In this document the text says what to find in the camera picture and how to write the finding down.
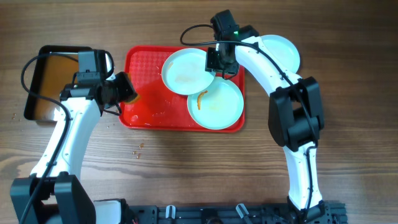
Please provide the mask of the orange green sponge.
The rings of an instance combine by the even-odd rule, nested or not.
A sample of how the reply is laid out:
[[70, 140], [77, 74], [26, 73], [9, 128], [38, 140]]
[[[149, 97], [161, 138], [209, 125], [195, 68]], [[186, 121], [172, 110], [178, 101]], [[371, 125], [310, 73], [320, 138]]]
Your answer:
[[140, 95], [136, 94], [131, 99], [126, 100], [124, 103], [127, 105], [134, 104], [139, 99], [140, 99]]

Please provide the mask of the white plate top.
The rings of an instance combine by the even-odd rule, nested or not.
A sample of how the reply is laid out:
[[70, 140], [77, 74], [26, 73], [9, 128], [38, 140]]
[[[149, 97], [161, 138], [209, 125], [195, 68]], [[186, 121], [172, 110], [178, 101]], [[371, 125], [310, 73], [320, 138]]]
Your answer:
[[196, 94], [215, 79], [215, 72], [207, 72], [206, 52], [186, 48], [172, 53], [164, 62], [161, 77], [164, 85], [179, 95]]

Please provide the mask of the white plate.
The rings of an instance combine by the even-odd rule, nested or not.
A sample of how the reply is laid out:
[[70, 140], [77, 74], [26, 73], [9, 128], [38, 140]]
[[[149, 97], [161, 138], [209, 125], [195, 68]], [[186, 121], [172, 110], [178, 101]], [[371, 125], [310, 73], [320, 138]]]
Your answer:
[[269, 52], [285, 68], [292, 73], [298, 72], [300, 68], [300, 54], [291, 41], [279, 35], [263, 35], [261, 39]]
[[164, 62], [161, 77], [164, 85], [179, 95], [196, 94], [215, 79], [215, 72], [207, 72], [206, 52], [186, 48], [172, 53]]
[[241, 117], [244, 97], [232, 81], [215, 77], [205, 90], [188, 96], [187, 108], [196, 124], [221, 130], [232, 126]]

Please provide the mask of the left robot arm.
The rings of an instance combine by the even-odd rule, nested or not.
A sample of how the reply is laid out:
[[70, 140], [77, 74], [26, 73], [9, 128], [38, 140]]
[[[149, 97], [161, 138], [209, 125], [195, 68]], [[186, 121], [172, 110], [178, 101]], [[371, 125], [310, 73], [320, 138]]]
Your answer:
[[134, 101], [129, 75], [65, 85], [52, 137], [30, 176], [17, 178], [10, 196], [19, 223], [136, 223], [124, 199], [92, 201], [80, 183], [91, 133], [109, 106]]

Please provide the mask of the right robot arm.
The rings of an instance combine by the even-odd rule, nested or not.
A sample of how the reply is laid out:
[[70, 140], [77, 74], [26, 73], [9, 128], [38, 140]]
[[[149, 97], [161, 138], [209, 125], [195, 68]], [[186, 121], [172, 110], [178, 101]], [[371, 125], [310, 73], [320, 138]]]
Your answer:
[[242, 65], [269, 95], [268, 127], [283, 148], [289, 172], [289, 205], [296, 221], [306, 223], [321, 215], [316, 151], [324, 127], [320, 87], [287, 68], [252, 26], [240, 27], [229, 10], [210, 20], [216, 48], [210, 47], [206, 69], [232, 75]]

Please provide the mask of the red plastic tray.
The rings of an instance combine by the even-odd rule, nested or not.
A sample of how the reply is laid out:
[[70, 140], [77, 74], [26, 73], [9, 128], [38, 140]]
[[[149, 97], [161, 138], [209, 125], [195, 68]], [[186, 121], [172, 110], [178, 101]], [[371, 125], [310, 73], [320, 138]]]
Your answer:
[[210, 132], [190, 116], [187, 97], [169, 90], [161, 70], [166, 59], [182, 47], [138, 45], [126, 56], [124, 71], [140, 98], [133, 104], [121, 103], [120, 122], [132, 129]]

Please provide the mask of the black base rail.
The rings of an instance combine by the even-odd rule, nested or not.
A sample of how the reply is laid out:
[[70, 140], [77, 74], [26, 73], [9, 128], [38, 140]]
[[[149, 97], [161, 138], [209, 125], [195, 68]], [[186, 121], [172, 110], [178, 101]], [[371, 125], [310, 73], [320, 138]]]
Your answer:
[[176, 207], [168, 205], [129, 206], [124, 199], [97, 200], [93, 202], [97, 223], [148, 223], [148, 224], [206, 224], [253, 223], [289, 224], [347, 223], [346, 207], [338, 202], [319, 202], [318, 205], [299, 210], [292, 203], [269, 203], [246, 206]]

